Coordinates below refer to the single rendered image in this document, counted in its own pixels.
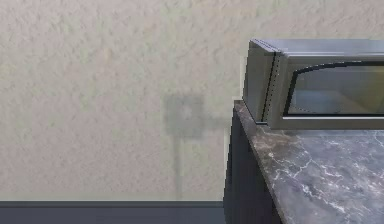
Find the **dark marble-top counter cabinet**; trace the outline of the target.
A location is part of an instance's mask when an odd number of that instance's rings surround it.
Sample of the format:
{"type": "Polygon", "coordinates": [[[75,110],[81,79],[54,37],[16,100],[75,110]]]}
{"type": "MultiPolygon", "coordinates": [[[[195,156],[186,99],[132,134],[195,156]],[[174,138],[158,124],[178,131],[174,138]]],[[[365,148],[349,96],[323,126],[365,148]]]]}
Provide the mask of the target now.
{"type": "Polygon", "coordinates": [[[384,224],[384,130],[272,130],[233,104],[226,224],[384,224]]]}

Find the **silver microwave oven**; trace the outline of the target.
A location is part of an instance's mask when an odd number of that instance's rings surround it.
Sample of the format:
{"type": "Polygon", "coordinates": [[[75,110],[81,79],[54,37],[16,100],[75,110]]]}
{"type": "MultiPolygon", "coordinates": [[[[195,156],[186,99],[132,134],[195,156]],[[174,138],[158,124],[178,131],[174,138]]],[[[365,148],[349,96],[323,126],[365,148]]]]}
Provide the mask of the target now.
{"type": "Polygon", "coordinates": [[[384,40],[253,38],[243,101],[271,129],[384,129],[384,40]]]}

